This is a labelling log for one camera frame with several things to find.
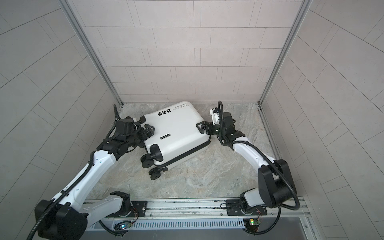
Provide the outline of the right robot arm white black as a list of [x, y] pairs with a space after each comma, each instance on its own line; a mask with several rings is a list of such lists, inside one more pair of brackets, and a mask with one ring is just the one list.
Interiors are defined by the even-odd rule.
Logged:
[[242, 212], [249, 215], [258, 206], [298, 210], [300, 203], [287, 162], [283, 159], [275, 160], [251, 144], [244, 133], [236, 130], [235, 120], [230, 113], [219, 112], [214, 108], [211, 115], [212, 122], [196, 124], [199, 132], [217, 136], [223, 146], [243, 156], [258, 171], [259, 186], [240, 195]]

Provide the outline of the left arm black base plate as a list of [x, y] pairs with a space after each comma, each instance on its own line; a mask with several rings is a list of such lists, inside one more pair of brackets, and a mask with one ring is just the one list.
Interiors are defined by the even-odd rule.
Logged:
[[146, 214], [147, 205], [147, 201], [131, 201], [131, 209], [128, 213], [126, 213], [125, 215], [113, 213], [108, 215], [107, 218], [142, 218]]

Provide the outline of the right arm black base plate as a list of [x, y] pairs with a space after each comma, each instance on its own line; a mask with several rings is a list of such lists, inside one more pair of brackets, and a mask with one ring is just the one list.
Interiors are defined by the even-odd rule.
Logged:
[[267, 209], [261, 205], [251, 207], [246, 210], [242, 207], [240, 199], [226, 200], [224, 207], [228, 216], [266, 216], [268, 214]]

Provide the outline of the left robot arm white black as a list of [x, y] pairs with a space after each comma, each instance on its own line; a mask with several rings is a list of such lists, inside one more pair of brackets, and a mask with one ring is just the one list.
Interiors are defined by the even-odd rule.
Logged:
[[78, 240], [86, 229], [111, 214], [127, 216], [132, 212], [131, 197], [115, 191], [104, 200], [83, 209], [84, 201], [96, 183], [124, 154], [142, 146], [155, 133], [144, 116], [115, 118], [107, 137], [90, 153], [86, 166], [51, 200], [35, 207], [36, 223], [27, 238], [35, 235], [48, 240]]

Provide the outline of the black and white suitcase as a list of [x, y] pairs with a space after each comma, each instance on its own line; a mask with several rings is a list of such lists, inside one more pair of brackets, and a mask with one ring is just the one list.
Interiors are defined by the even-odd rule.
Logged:
[[201, 133], [197, 124], [204, 120], [190, 102], [180, 102], [142, 117], [154, 135], [143, 142], [147, 151], [142, 167], [149, 169], [151, 180], [208, 149], [211, 136]]

